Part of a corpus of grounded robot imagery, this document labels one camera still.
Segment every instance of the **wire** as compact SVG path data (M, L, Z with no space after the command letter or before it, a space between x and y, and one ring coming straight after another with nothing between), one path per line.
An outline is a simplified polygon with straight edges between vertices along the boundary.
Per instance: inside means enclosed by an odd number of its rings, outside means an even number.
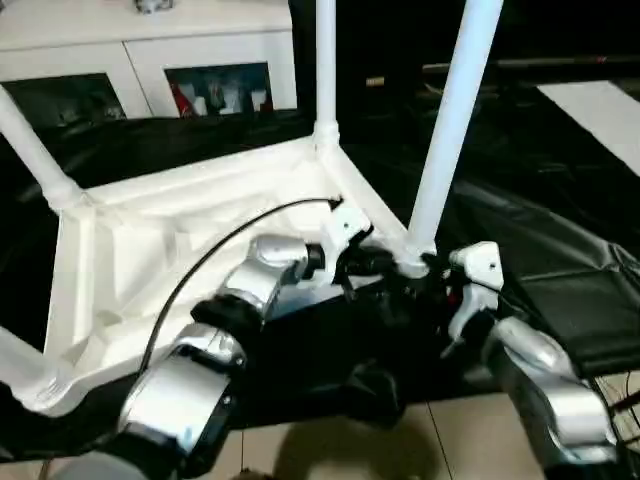
M144 371L149 368L149 363L151 363L151 355L153 354L153 349L158 340L158 335L160 334L160 329L162 328L162 324L169 315L169 310L171 310L171 306L173 302L175 302L178 294L182 291L187 282L193 277L193 275L200 270L202 265L205 264L207 260L209 260L218 250L220 250L229 240L231 240L236 235L244 232L247 228L251 227L255 223L260 220L273 215L274 213L280 212L287 208L295 207L298 205L302 205L305 203L318 203L318 202L326 202L329 205L333 206L336 203L339 203L341 200L336 200L332 198L306 198L303 200L296 200L294 202L285 203L283 205L272 208L271 210L267 210L266 212L258 215L257 217L252 218L251 220L245 222L240 225L238 228L233 230L231 233L227 234L224 238L222 238L219 242L217 242L213 247L211 247L201 258L198 260L195 265L193 265L189 271L182 277L182 279L178 282L176 287L173 289L166 302L162 306L160 313L158 314L158 318L156 319L156 323L153 325L153 330L151 330L151 335L149 335L149 340L147 341L147 346L144 350L144 354L142 355L142 361L140 362L140 368L138 369L138 375L142 375Z
M489 290L491 290L492 292L496 293L498 295L498 297L500 297L500 299L511 309L513 310L520 310L523 311L524 313L526 313L527 315L535 318L536 320L538 320L539 322L544 323L544 319L542 318L542 315L540 315L539 313L537 313L533 308L529 307L528 305L524 304L523 302L519 301L519 300L515 300L513 298L508 297L504 292L502 292L501 290L492 287L491 285L488 285L486 283L482 283L482 282L477 282L475 280L471 280L471 283L473 283L474 285L478 285L480 287L484 287L487 288Z

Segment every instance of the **robotic hand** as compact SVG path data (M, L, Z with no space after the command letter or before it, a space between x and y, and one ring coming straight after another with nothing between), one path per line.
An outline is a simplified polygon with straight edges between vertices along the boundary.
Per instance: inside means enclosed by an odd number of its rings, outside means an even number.
M480 347L483 363L511 398L531 447L545 470L616 462L616 437L602 398L582 381L567 352L547 334L516 318L497 318L503 285L492 242L453 252L463 300L449 323L452 354L465 338Z
M243 373L282 287L330 283L340 254L370 232L369 220L344 203L320 243L260 235L217 292L191 311L194 323L130 392L118 434L70 463L58 480L160 480L207 473L230 430Z
M344 205L335 218L322 244L256 237L247 258L216 294L194 307L195 322L138 380L125 403L120 433L71 463L57 480L155 480L208 472L229 432L243 372L280 290L315 275L335 277L340 254L370 228L366 218ZM438 288L462 292L448 320L451 343L442 356L465 344L480 348L485 365L520 414L543 468L615 462L606 405L579 379L567 353L515 316L497 317L504 283L497 245L481 242L457 250L445 269L432 268L430 275L445 278L433 282Z

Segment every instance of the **black surface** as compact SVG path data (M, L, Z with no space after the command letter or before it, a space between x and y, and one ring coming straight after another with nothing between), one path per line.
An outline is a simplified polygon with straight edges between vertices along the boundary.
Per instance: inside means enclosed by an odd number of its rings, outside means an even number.
M423 107L409 114L383 112L342 126L344 149L404 222L435 120L435 108ZM309 122L283 112L223 120L128 121L75 133L44 132L43 138L65 170L88 187L310 131ZM2 324L41 348L56 218L4 144L0 160L5 169L0 178L5 226L0 237L0 301L6 312ZM544 321L531 320L570 350L585 375L638 368L640 219L628 212L639 186L622 162L536 91L481 98L439 231L439 247L498 241L507 293L531 302L544 315ZM417 323L429 325L430 313L424 311L424 323ZM391 342L397 345L391 352L381 349L381 332L387 327L375 312L348 308L342 299L271 322L264 332L268 347L257 362L256 394L237 426L350 409L356 414L358 397L349 390L354 367L372 358L384 360L409 401L492 388L473 358L439 363L426 335L409 335L392 326L393 335L408 343ZM383 384L384 375L378 380ZM24 412L2 387L0 458L77 452L114 425L130 382L123 379L97 389L77 412L62 419Z

